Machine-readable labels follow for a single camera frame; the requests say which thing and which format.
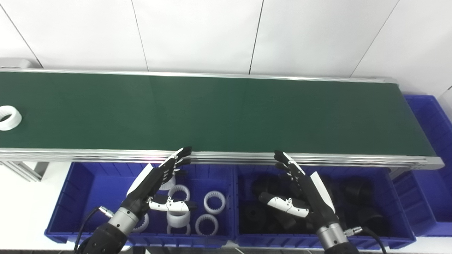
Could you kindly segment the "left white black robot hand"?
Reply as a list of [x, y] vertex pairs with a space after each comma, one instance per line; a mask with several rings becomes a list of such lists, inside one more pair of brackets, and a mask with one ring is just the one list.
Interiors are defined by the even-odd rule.
[[125, 200], [120, 204], [120, 210], [126, 214], [133, 214], [141, 219], [149, 210], [163, 212], [191, 212], [198, 208], [195, 201], [173, 199], [168, 195], [158, 194], [161, 185], [167, 183], [174, 176], [177, 166], [191, 163], [188, 158], [192, 147], [178, 149], [165, 159], [159, 166], [151, 164], [137, 176], [129, 188]]

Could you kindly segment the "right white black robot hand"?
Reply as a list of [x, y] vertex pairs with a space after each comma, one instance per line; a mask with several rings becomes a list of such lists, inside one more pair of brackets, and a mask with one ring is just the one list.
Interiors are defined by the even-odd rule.
[[305, 201], [262, 192], [259, 201], [290, 215], [307, 219], [314, 231], [338, 223], [335, 208], [318, 173], [308, 176], [301, 166], [283, 151], [274, 151], [276, 168], [283, 170], [305, 197]]

